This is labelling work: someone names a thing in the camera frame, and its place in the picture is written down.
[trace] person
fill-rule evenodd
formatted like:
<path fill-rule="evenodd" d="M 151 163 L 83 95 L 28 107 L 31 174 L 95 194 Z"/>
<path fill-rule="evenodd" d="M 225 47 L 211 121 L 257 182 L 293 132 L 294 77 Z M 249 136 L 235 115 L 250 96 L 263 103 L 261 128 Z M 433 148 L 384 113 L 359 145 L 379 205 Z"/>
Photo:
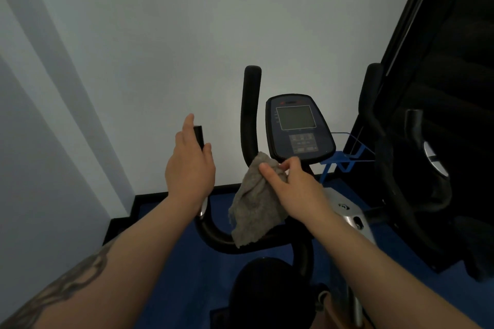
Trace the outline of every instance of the person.
<path fill-rule="evenodd" d="M 131 328 L 166 259 L 214 187 L 211 144 L 199 147 L 194 115 L 175 135 L 165 171 L 169 195 L 144 218 L 48 285 L 0 328 Z M 259 170 L 288 214 L 301 221 L 330 254 L 380 329 L 478 328 L 419 282 L 328 206 L 322 186 L 297 157 L 283 162 L 288 182 L 267 165 Z"/>

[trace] blue floor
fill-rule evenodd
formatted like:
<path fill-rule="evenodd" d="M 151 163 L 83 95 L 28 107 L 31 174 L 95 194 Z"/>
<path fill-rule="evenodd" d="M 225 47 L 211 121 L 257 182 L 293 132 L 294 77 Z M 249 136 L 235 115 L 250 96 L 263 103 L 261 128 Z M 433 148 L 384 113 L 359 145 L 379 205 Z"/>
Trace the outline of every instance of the blue floor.
<path fill-rule="evenodd" d="M 366 208 L 355 193 L 341 180 L 329 184 L 350 200 Z M 230 232 L 228 208 L 234 194 L 211 198 L 213 219 L 218 228 Z M 142 206 L 139 218 L 156 204 Z M 485 329 L 494 329 L 494 281 L 484 284 L 469 277 L 462 263 L 437 275 L 387 225 L 373 228 L 379 247 L 423 283 L 442 295 Z M 172 251 L 164 270 L 135 328 L 209 328 L 209 311 L 228 305 L 228 295 L 235 277 L 250 260 L 278 257 L 289 263 L 290 245 L 244 255 L 226 255 L 210 249 L 190 224 Z M 328 283 L 329 257 L 314 241 L 313 282 Z"/>

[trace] cleaning rag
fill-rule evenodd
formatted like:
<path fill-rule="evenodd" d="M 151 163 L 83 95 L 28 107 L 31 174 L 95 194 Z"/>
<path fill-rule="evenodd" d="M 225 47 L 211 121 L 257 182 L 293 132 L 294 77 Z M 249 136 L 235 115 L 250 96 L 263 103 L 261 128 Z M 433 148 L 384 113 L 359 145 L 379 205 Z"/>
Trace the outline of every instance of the cleaning rag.
<path fill-rule="evenodd" d="M 259 152 L 250 164 L 228 210 L 230 224 L 235 226 L 232 238 L 237 247 L 258 241 L 288 217 L 275 191 L 259 172 L 261 163 L 268 163 L 287 182 L 287 175 L 279 168 L 278 162 L 264 152 Z"/>

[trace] left hand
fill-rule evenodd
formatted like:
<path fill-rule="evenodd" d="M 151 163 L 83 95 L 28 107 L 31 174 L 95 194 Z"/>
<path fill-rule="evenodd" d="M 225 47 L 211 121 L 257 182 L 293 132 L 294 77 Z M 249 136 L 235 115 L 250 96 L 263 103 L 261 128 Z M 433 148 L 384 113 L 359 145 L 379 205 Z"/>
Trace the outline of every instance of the left hand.
<path fill-rule="evenodd" d="M 175 135 L 175 149 L 164 173 L 169 196 L 181 201 L 195 215 L 214 188 L 215 174 L 211 143 L 206 143 L 201 151 L 194 133 L 194 115 L 189 114 L 182 131 Z"/>

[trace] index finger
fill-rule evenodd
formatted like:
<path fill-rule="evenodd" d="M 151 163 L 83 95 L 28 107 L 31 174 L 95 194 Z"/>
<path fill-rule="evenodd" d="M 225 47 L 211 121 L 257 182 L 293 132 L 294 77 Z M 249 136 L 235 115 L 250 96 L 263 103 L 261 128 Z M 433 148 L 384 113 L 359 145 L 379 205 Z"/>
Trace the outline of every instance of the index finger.
<path fill-rule="evenodd" d="M 192 142 L 197 143 L 196 134 L 194 133 L 194 114 L 189 114 L 184 121 L 182 126 L 182 133 L 184 137 L 185 144 Z"/>
<path fill-rule="evenodd" d="M 280 168 L 285 171 L 287 169 L 302 169 L 302 165 L 300 164 L 300 159 L 297 156 L 293 156 L 289 159 L 286 159 L 284 162 L 280 164 Z"/>

